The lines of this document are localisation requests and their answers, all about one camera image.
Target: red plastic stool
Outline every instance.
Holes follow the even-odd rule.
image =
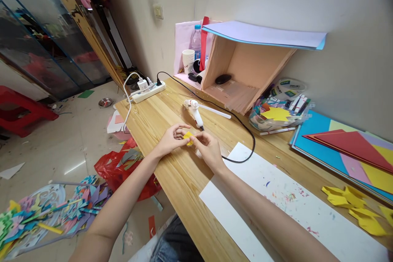
[[[31,133],[25,130],[27,125],[40,119],[53,121],[59,117],[58,114],[55,114],[39,102],[35,102],[5,86],[0,86],[0,105],[1,104],[16,104],[19,106],[11,111],[0,109],[0,126],[20,137],[26,137]],[[25,111],[29,111],[30,113],[22,118],[18,118],[18,115]]]

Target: wooden desk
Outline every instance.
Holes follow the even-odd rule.
[[[195,122],[182,106],[186,99],[194,98],[194,96],[171,78],[166,79],[165,82],[167,88],[164,91],[141,103],[132,104],[127,121],[127,127],[144,155],[151,152],[165,130],[171,125],[184,122],[192,126],[191,133],[198,132]],[[197,95],[217,103],[200,91],[197,91]],[[129,108],[126,100],[117,103],[116,107],[125,118]],[[250,134],[236,118],[232,117],[231,120],[228,120],[204,109],[199,109],[199,111],[205,130],[220,140],[221,152],[224,156],[229,154],[237,142],[252,148]],[[238,116],[243,122],[247,122],[246,117]],[[255,152],[271,164],[277,165],[280,170],[329,206],[334,207],[326,200],[326,195],[321,191],[322,186],[344,188],[347,184],[316,163],[309,161],[308,158],[292,151],[288,145],[292,135],[293,132],[284,132],[263,137],[255,136]],[[213,173],[204,161],[196,156],[193,149],[183,147],[165,156],[160,161],[155,175],[206,261],[248,261],[237,244],[199,198],[200,192],[212,178]],[[373,210],[380,212],[377,201],[367,199],[367,203]],[[356,224],[357,221],[348,214],[347,209],[334,209]],[[383,223],[385,220],[379,218],[378,221]],[[390,230],[386,221],[382,225],[386,230]],[[388,246],[389,241],[390,245],[392,244],[392,240],[387,237],[376,239],[384,246]]]

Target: black power cord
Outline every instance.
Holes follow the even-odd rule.
[[[246,128],[246,130],[251,134],[251,137],[253,138],[253,148],[251,149],[251,154],[248,156],[247,159],[245,159],[245,160],[243,160],[243,161],[235,161],[235,160],[231,160],[231,159],[228,159],[227,157],[222,156],[223,159],[226,159],[226,160],[228,160],[228,161],[230,161],[230,162],[233,162],[233,163],[244,163],[244,162],[246,162],[249,158],[251,158],[251,156],[253,155],[254,150],[255,150],[255,136],[254,136],[254,134],[252,133],[252,131],[251,131],[250,129],[248,129],[248,127],[247,127],[246,125],[244,125],[244,123],[243,123],[234,113],[232,113],[231,111],[228,111],[227,109],[224,109],[224,108],[222,108],[222,107],[216,105],[214,102],[211,102],[211,101],[208,101],[208,100],[205,100],[205,99],[199,97],[199,96],[196,95],[191,89],[189,89],[186,85],[184,85],[183,83],[181,83],[181,82],[179,82],[178,80],[176,80],[174,77],[172,77],[172,76],[171,76],[170,74],[168,74],[167,72],[158,72],[158,73],[157,73],[157,86],[160,86],[160,85],[161,85],[161,81],[160,81],[159,78],[158,78],[158,74],[159,74],[159,73],[167,74],[167,75],[170,76],[173,80],[175,80],[177,83],[179,83],[181,86],[183,86],[183,87],[186,88],[188,91],[190,91],[192,94],[194,94],[196,97],[198,97],[200,100],[202,100],[202,101],[204,101],[204,102],[209,102],[209,103],[215,105],[216,107],[218,107],[218,108],[220,108],[220,109],[222,109],[222,110],[224,110],[224,111],[230,113],[230,114],[233,115],[233,116],[240,122],[240,124],[242,124],[243,127]]]

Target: metal bowl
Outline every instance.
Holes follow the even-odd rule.
[[[108,106],[110,106],[112,103],[113,103],[113,99],[112,99],[112,98],[109,98],[109,97],[106,97],[106,98],[100,99],[100,101],[98,102],[98,105],[99,105],[100,107],[108,107]]]

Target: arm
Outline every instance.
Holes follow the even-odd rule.
[[[153,151],[143,159],[102,208],[72,254],[70,262],[109,261],[116,238],[160,159],[175,148],[190,142],[190,139],[183,139],[186,131],[180,127],[190,128],[185,124],[177,124],[164,133]]]
[[[206,132],[195,136],[191,140],[206,164],[285,261],[338,261],[299,223],[225,166],[217,139]]]

